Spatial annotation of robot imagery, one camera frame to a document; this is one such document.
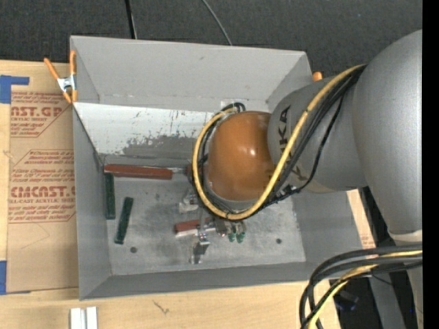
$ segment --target orange clip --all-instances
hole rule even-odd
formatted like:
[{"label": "orange clip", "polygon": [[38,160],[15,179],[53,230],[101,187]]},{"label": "orange clip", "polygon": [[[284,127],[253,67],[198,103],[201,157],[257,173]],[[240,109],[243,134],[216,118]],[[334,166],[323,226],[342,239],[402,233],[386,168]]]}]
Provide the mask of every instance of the orange clip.
[{"label": "orange clip", "polygon": [[[67,78],[60,78],[58,75],[58,72],[55,70],[55,67],[50,62],[48,58],[44,58],[44,63],[47,65],[47,68],[49,69],[50,73],[52,74],[52,77],[55,78],[55,80],[60,85],[60,88],[62,90],[62,94],[64,95],[64,98],[67,100],[68,103],[72,103],[72,101],[78,100],[78,91],[76,90],[76,84],[75,84],[75,78],[76,78],[76,52],[74,50],[70,51],[70,76]],[[67,92],[67,88],[71,87],[71,97]]]},{"label": "orange clip", "polygon": [[323,74],[322,72],[314,72],[313,73],[313,81],[317,82],[319,80],[323,79]]}]

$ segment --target cable bundle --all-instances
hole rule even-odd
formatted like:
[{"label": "cable bundle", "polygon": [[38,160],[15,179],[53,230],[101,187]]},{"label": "cable bundle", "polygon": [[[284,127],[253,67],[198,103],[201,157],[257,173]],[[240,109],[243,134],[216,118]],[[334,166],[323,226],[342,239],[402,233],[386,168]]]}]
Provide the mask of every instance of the cable bundle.
[{"label": "cable bundle", "polygon": [[[318,319],[322,309],[350,280],[381,273],[404,271],[420,267],[422,264],[422,244],[376,247],[374,249],[347,252],[326,260],[312,273],[308,286],[300,299],[300,328],[314,329],[315,325],[317,325],[318,329],[323,329]],[[314,288],[316,285],[321,280],[346,270],[348,271],[334,282],[330,289],[323,295],[322,299],[316,304],[314,299]],[[311,311],[308,316],[305,315],[305,304],[307,301],[309,302]]]}]

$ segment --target scratched metal surface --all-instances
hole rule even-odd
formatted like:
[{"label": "scratched metal surface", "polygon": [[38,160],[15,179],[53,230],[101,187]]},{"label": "scratched metal surface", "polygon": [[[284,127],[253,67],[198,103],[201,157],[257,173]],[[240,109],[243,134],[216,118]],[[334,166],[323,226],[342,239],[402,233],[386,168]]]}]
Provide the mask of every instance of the scratched metal surface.
[{"label": "scratched metal surface", "polygon": [[[228,238],[209,233],[211,245],[202,264],[191,265],[191,236],[176,238],[173,232],[175,223],[198,218],[197,212],[178,213],[177,203],[187,188],[189,183],[182,174],[174,174],[172,181],[116,179],[117,217],[107,221],[112,275],[305,261],[292,200],[285,200],[246,221],[248,229],[243,243],[231,243]],[[134,205],[125,243],[118,245],[114,237],[127,196],[134,198]],[[131,252],[132,247],[136,248],[135,253]]]}]

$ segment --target black cable on floor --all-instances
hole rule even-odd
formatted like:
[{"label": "black cable on floor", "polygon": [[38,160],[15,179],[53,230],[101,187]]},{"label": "black cable on floor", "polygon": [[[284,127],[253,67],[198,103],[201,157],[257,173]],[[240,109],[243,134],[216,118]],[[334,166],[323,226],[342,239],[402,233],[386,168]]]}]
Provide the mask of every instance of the black cable on floor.
[{"label": "black cable on floor", "polygon": [[136,31],[136,26],[134,25],[134,17],[132,15],[130,0],[124,0],[124,1],[125,1],[126,15],[128,17],[128,24],[130,25],[131,39],[137,39],[137,31]]}]

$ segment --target wooden table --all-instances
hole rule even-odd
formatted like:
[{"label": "wooden table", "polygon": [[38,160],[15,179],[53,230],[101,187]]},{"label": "wooden table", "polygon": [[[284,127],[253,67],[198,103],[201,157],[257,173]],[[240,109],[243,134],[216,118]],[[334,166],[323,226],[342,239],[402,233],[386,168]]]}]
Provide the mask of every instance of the wooden table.
[{"label": "wooden table", "polygon": [[[0,61],[0,74],[31,75],[47,82],[42,62]],[[7,233],[10,106],[0,105],[0,260],[5,259]],[[364,246],[371,246],[370,230],[357,191],[348,193]],[[32,291],[0,296],[0,327],[68,328],[70,308],[97,306],[99,329],[111,328],[299,328],[298,303],[306,282],[259,287],[194,291],[80,302],[78,288]],[[318,293],[329,287],[323,282]],[[324,327],[340,327],[335,306],[322,316]]]}]

